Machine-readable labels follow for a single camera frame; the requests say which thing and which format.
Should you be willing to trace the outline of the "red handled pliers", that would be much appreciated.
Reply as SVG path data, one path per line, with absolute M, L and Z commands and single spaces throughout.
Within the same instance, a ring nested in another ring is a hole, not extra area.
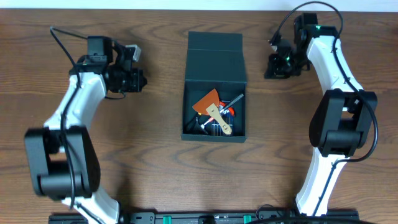
M 229 114 L 230 116 L 235 116 L 234 108 L 232 106 L 230 106 L 229 108 L 226 108 L 228 105 L 229 105 L 228 101 L 227 102 L 224 102 L 224 101 L 219 102 L 220 114 L 223 116 L 227 115 L 227 114 Z

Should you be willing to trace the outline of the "precision screwdriver set case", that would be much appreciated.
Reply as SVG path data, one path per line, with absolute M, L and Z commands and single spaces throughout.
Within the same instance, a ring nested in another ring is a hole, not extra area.
M 224 121 L 231 127 L 233 128 L 233 120 L 235 116 L 235 111 L 233 108 L 228 108 L 226 111 L 222 112 L 221 117 L 224 119 Z M 231 134 L 225 134 L 221 128 L 220 124 L 213 120 L 211 122 L 211 135 L 212 136 L 231 136 Z

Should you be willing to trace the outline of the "black gift box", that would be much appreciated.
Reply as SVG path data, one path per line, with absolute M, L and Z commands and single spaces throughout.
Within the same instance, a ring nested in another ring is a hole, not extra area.
M 190 31 L 183 89 L 182 140 L 244 143 L 247 139 L 247 82 L 242 34 Z M 212 121 L 203 131 L 200 125 L 210 118 L 205 115 L 200 117 L 192 132 L 186 132 L 184 126 L 197 113 L 192 106 L 213 89 L 224 102 L 244 95 L 233 105 L 235 116 L 231 136 L 212 136 Z

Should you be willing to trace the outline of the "orange scraper wooden handle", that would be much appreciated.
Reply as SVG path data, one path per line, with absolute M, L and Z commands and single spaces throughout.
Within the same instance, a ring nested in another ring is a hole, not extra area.
M 192 108 L 203 115 L 211 116 L 219 125 L 225 134 L 231 134 L 231 127 L 224 121 L 218 109 L 219 96 L 216 89 L 211 90 L 202 99 L 197 101 Z

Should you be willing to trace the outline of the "small black claw hammer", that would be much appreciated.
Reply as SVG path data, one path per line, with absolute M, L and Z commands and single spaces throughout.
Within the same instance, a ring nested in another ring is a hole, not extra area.
M 233 100 L 231 100 L 228 104 L 228 106 L 226 108 L 229 108 L 230 106 L 233 106 L 235 103 L 237 103 L 244 95 L 240 94 L 237 97 L 235 97 Z M 210 117 L 207 121 L 205 121 L 203 124 L 200 125 L 201 129 L 203 131 L 205 131 L 205 127 L 208 123 L 210 123 L 211 121 L 213 121 L 214 119 L 212 117 Z

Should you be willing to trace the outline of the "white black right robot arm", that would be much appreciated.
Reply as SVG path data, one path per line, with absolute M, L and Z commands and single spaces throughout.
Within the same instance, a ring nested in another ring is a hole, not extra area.
M 305 25 L 296 28 L 293 47 L 276 32 L 269 41 L 268 79 L 286 79 L 313 67 L 323 98 L 309 126 L 312 161 L 295 198 L 302 215 L 324 216 L 328 200 L 345 164 L 356 162 L 355 151 L 364 146 L 370 128 L 377 128 L 377 96 L 356 81 L 345 60 L 335 27 Z

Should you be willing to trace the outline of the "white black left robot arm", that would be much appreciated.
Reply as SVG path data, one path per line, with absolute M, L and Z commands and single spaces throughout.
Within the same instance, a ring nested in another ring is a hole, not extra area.
M 147 83 L 133 68 L 139 54 L 82 56 L 69 71 L 68 90 L 41 128 L 24 136 L 36 195 L 75 209 L 88 223 L 129 223 L 131 216 L 100 186 L 101 169 L 89 128 L 109 91 L 140 92 Z

